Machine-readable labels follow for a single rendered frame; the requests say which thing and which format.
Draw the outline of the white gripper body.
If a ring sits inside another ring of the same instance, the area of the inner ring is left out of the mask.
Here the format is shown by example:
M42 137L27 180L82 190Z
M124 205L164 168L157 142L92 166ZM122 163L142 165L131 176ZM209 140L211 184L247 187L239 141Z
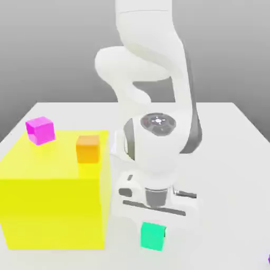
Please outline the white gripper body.
M197 199L187 197L167 199L163 207L153 209L129 198L113 199L113 214L131 219L138 227L143 222L154 223L174 229L195 229L199 226Z

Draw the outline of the small green cube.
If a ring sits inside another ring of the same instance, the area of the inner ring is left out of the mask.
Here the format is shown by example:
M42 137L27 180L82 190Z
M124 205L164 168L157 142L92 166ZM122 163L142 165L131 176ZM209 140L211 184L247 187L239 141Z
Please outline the small green cube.
M167 227L164 225L143 222L140 229L140 246L162 251Z

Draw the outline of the small orange cube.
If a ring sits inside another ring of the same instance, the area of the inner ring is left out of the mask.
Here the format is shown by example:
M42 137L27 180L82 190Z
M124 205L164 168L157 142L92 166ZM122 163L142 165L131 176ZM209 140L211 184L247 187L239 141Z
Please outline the small orange cube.
M76 156L78 163L97 163L100 156L99 136L79 136L76 142Z

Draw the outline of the small magenta cube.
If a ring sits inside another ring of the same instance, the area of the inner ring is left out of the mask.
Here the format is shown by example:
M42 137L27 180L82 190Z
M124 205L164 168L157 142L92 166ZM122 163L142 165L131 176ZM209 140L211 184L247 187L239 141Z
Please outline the small magenta cube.
M39 117L25 122L28 138L37 146L55 140L53 122L46 117Z

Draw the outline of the large yellow box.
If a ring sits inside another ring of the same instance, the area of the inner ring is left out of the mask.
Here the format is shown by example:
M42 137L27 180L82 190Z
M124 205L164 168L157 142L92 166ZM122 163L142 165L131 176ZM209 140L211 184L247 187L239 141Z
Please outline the large yellow box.
M37 146L22 133L0 161L0 226L10 249L103 249L111 197L109 133L100 137L100 159L80 164L79 136L58 130Z

